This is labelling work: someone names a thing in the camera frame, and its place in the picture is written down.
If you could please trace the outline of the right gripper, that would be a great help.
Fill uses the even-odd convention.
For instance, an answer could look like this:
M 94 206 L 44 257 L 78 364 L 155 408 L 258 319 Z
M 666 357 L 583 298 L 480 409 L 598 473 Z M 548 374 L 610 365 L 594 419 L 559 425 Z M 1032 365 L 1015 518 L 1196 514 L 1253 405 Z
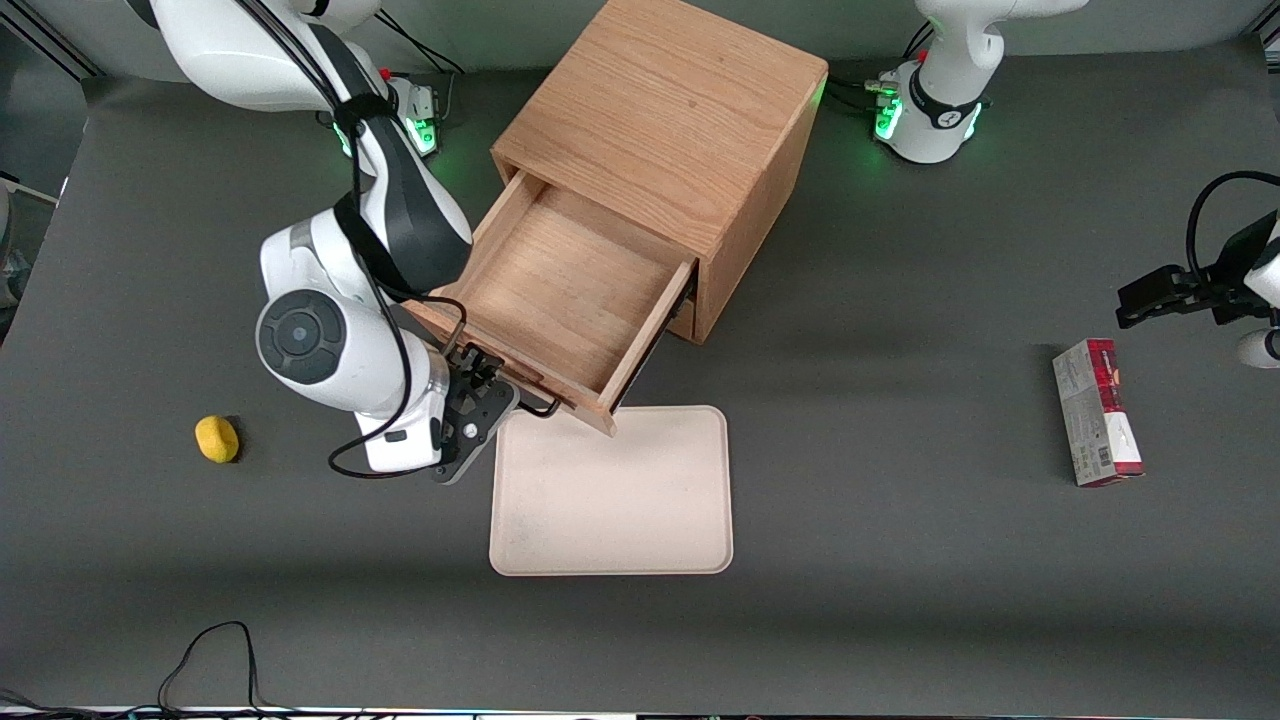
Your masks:
M 410 400 L 399 418 L 365 442 L 372 471 L 407 471 L 442 460 L 439 448 L 449 373 L 436 350 L 410 350 Z M 452 387 L 488 393 L 506 361 L 475 343 L 452 350 Z

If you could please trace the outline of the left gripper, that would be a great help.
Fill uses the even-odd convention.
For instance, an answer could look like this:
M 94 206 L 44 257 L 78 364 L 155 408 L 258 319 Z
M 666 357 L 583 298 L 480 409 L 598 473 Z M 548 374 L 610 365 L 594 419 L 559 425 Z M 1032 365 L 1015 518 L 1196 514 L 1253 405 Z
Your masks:
M 1160 266 L 1117 291 L 1117 327 L 1128 331 L 1143 322 L 1167 315 L 1185 315 L 1211 309 L 1216 325 L 1247 316 L 1271 322 L 1275 305 L 1245 286 L 1245 275 L 1262 259 L 1276 259 L 1267 247 L 1277 238 L 1277 211 L 1261 217 L 1231 234 L 1208 268 L 1216 293 L 1210 301 L 1196 275 L 1178 265 Z

